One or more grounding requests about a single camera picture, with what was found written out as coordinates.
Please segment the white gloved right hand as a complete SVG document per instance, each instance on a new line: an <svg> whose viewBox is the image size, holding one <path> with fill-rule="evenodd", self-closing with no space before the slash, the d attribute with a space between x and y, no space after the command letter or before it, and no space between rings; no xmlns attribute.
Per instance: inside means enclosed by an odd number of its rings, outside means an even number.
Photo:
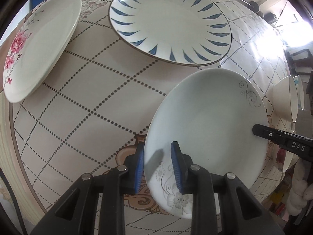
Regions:
<svg viewBox="0 0 313 235"><path fill-rule="evenodd" d="M308 185L305 174L310 171L311 165L299 158L292 178L292 187L286 202L286 209L291 216L297 216L307 203L312 200L312 184Z"/></svg>

